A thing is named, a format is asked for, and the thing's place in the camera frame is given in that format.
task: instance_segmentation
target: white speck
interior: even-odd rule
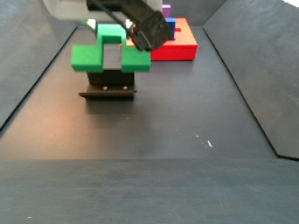
[[[209,145],[209,147],[212,148],[212,145],[211,145],[211,141],[208,140],[208,145]]]
[[[283,0],[283,2],[291,4],[293,7],[299,7],[299,1],[297,0]]]

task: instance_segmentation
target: green block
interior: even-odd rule
[[[127,38],[127,32],[119,24],[100,24],[97,26],[97,44],[120,44]]]
[[[75,45],[71,54],[71,66],[76,72],[103,72],[103,47]]]
[[[139,52],[135,47],[121,46],[121,71],[124,73],[149,72],[151,54]]]

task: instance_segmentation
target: gray floor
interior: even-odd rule
[[[273,158],[200,27],[195,34],[197,59],[155,62],[151,73],[135,76],[133,101],[85,101],[77,92],[88,80],[71,69],[71,45],[95,37],[77,30],[1,133],[0,158]],[[119,54],[107,53],[115,64]]]
[[[196,60],[155,62],[133,101],[85,101],[71,45],[93,36],[76,31],[1,132],[4,223],[297,223],[299,165],[275,157],[193,33]]]

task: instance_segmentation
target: purple block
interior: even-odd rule
[[[169,18],[172,15],[172,6],[169,4],[163,5],[163,16]]]

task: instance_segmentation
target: toy block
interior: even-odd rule
[[[165,22],[169,25],[171,30],[172,30],[172,36],[171,36],[169,40],[173,40],[173,34],[175,34],[175,18],[173,17],[168,17],[165,19]]]
[[[76,72],[103,71],[103,49],[96,45],[75,45],[71,53],[71,66]]]
[[[164,42],[163,46],[151,51],[152,60],[195,60],[197,43],[185,18],[175,19],[175,40]]]
[[[124,73],[149,72],[151,54],[139,52],[135,47],[121,45],[121,71]]]
[[[127,32],[119,24],[100,24],[97,26],[97,44],[120,44],[127,38]]]
[[[163,16],[169,18],[172,15],[172,6],[169,4],[163,5]]]
[[[124,73],[149,71],[149,52],[139,52],[135,47],[127,47],[127,33],[119,24],[100,24],[97,44],[72,47],[71,65],[76,72],[103,72],[104,44],[123,44],[121,70]]]

